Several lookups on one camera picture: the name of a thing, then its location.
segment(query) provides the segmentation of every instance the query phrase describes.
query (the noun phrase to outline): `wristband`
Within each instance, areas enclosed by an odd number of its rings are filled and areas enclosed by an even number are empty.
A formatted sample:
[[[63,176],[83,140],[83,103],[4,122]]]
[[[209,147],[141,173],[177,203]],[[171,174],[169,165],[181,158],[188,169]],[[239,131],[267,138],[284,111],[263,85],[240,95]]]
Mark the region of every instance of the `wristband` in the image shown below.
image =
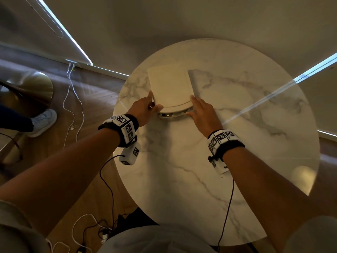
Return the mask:
[[[136,131],[138,126],[136,117],[131,114],[124,114],[110,117],[98,129],[109,128],[117,131],[121,139],[118,147],[128,147],[137,141]]]
[[[213,159],[220,159],[222,162],[223,155],[231,149],[236,147],[245,147],[245,145],[239,140],[229,129],[219,129],[212,132],[208,136],[208,148],[212,153],[212,157],[208,157],[208,160],[212,162]]]

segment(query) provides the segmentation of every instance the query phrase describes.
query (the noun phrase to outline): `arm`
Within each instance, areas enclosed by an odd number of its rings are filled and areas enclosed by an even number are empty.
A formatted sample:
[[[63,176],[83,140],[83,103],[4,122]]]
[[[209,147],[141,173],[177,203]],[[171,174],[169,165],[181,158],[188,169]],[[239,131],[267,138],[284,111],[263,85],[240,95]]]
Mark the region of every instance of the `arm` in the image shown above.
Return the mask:
[[[139,127],[145,125],[153,113],[152,92],[128,111],[137,118]],[[120,143],[114,130],[103,128],[93,135],[70,145],[0,187],[0,199],[14,204],[47,236],[58,221],[73,206],[95,178],[104,162]]]
[[[205,137],[223,128],[212,105],[198,97],[191,96],[191,100],[195,112],[186,114]],[[227,151],[223,160],[278,252],[304,222],[324,215],[308,196],[246,148]]]

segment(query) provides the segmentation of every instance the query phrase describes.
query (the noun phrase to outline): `hand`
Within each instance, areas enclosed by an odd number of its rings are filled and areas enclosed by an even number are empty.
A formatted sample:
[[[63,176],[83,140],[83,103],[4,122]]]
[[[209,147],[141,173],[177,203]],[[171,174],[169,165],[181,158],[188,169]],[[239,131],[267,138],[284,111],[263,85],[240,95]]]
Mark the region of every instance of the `hand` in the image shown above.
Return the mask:
[[[153,114],[158,113],[163,109],[162,105],[154,105],[152,102],[153,93],[150,90],[149,95],[147,97],[143,97],[140,100],[133,103],[127,114],[132,114],[137,118],[139,123],[139,127],[144,126],[149,122],[151,116]]]
[[[191,112],[187,112],[186,115],[192,117],[201,134],[208,138],[213,131],[223,128],[211,104],[193,95],[191,95],[191,102],[193,103],[194,109]]]

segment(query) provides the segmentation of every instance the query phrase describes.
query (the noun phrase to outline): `person's right arm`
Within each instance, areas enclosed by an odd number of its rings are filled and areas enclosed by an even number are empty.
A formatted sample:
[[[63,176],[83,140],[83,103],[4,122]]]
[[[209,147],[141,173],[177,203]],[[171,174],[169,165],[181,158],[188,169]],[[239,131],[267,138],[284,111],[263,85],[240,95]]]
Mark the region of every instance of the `person's right arm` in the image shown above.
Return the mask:
[[[213,106],[191,96],[192,117],[206,137],[223,126]],[[227,151],[223,160],[275,249],[282,252],[287,239],[303,223],[324,213],[287,179],[244,147]]]

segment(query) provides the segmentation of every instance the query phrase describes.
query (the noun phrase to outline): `person's left arm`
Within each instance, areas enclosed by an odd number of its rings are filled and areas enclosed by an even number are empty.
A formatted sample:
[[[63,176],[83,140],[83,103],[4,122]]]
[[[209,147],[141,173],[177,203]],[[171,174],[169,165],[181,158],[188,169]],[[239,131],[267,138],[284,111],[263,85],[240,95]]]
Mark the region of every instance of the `person's left arm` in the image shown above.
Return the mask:
[[[127,112],[139,127],[162,109],[154,106],[150,91]],[[14,204],[47,236],[83,194],[120,143],[119,134],[103,128],[63,149],[0,186],[0,199]]]

